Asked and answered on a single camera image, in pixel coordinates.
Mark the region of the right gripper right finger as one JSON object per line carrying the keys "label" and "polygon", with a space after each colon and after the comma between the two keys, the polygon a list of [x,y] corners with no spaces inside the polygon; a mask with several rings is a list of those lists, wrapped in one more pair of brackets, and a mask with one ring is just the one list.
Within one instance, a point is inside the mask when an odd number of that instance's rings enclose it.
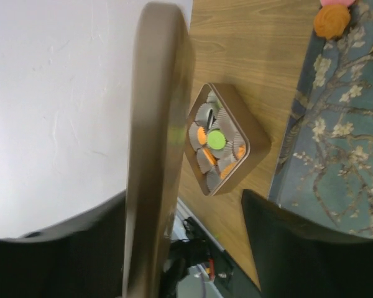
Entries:
{"label": "right gripper right finger", "polygon": [[373,239],[326,228],[250,189],[241,205],[262,297],[373,297]]}

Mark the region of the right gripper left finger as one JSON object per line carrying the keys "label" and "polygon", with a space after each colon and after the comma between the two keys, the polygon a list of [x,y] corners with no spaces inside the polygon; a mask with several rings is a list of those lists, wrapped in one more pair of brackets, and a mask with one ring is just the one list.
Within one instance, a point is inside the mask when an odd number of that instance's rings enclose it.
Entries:
{"label": "right gripper left finger", "polygon": [[120,297],[126,193],[20,238],[0,239],[0,297]]}

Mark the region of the orange round cookie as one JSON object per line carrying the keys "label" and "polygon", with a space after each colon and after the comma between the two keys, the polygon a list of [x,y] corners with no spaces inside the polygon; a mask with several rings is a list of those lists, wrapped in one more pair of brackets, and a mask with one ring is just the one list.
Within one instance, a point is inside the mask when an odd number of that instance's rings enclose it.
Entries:
{"label": "orange round cookie", "polygon": [[203,153],[205,154],[205,157],[210,162],[210,164],[212,166],[215,166],[217,164],[217,161],[214,155],[211,153],[211,151],[206,147],[202,148],[202,150],[203,150]]}
{"label": "orange round cookie", "polygon": [[230,174],[230,172],[233,170],[236,164],[237,164],[236,162],[232,162],[228,164],[227,166],[225,166],[220,173],[221,179],[225,179]]}
{"label": "orange round cookie", "polygon": [[196,131],[196,136],[200,145],[205,145],[207,142],[207,134],[203,127],[199,126]]}

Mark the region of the orange flower cookie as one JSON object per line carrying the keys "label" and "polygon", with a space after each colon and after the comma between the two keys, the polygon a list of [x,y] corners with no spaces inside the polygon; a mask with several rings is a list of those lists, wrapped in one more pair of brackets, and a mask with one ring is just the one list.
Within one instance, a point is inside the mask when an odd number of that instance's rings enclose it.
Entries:
{"label": "orange flower cookie", "polygon": [[236,150],[237,158],[241,159],[245,155],[245,152],[246,152],[246,146],[245,145],[239,146]]}

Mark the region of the brown tin lid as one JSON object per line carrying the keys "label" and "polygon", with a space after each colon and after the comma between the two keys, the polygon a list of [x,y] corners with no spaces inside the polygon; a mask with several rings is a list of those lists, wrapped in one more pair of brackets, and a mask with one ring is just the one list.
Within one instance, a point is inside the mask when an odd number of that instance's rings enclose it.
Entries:
{"label": "brown tin lid", "polygon": [[176,4],[147,3],[134,44],[124,297],[157,297],[175,217],[195,66]]}

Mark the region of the green round cookie top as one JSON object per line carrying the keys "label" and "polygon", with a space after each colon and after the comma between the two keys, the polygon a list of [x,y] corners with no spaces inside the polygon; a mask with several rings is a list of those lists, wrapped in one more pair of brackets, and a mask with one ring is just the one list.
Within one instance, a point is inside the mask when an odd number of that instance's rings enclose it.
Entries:
{"label": "green round cookie top", "polygon": [[226,146],[226,137],[222,131],[216,129],[207,134],[207,145],[214,150],[222,150]]}

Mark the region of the orange round cookie bottom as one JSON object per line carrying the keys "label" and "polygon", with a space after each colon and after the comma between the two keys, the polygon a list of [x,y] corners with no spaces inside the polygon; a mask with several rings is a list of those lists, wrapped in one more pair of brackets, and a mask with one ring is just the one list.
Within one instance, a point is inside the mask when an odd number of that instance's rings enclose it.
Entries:
{"label": "orange round cookie bottom", "polygon": [[207,142],[207,134],[203,127],[199,126],[196,131],[196,136],[200,145],[205,145]]}

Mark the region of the black sandwich cookie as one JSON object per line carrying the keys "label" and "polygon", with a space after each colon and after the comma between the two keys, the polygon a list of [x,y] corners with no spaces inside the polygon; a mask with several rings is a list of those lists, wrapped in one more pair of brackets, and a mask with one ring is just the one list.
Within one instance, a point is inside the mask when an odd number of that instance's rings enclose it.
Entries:
{"label": "black sandwich cookie", "polygon": [[209,130],[215,122],[214,109],[210,108],[206,113],[205,126]]}

